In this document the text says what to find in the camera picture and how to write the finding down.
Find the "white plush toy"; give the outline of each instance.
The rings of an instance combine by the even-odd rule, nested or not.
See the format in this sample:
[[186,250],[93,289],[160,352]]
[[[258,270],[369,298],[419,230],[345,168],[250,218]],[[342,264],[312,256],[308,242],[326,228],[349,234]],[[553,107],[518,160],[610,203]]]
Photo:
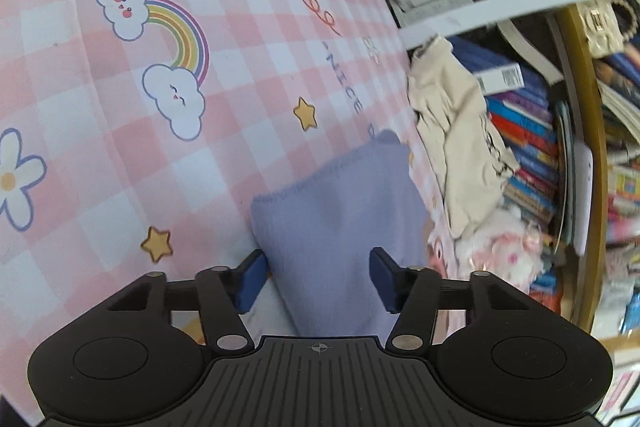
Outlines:
[[543,270],[540,254],[540,230],[502,208],[494,210],[471,237],[456,241],[460,279],[486,270],[524,293]]

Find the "pink checkered tablecloth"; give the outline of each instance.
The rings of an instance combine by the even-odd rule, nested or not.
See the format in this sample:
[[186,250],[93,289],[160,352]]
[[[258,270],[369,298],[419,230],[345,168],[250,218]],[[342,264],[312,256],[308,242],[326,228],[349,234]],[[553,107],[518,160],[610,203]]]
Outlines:
[[[0,392],[29,421],[44,338],[149,270],[235,266],[255,194],[383,128],[455,277],[384,0],[1,0],[0,21]],[[244,319],[292,333],[272,284]]]

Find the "white cloud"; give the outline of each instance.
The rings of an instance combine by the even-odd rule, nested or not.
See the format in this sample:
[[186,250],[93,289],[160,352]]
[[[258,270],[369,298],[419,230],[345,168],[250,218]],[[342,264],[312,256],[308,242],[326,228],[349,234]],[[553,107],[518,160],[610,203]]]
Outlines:
[[200,134],[204,97],[191,71],[154,64],[142,75],[142,87],[156,100],[160,114],[171,122],[175,136],[193,140]]
[[149,17],[145,0],[97,0],[102,12],[113,23],[113,31],[124,41],[134,41],[142,35]]

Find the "rainbow print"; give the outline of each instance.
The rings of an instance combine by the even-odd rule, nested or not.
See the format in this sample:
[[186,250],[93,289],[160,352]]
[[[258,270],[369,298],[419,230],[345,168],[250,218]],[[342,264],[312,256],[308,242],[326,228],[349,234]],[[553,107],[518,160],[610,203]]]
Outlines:
[[164,26],[175,37],[178,53],[171,68],[191,71],[200,87],[209,70],[209,46],[200,25],[173,1],[145,0],[145,5],[149,10],[146,22]]

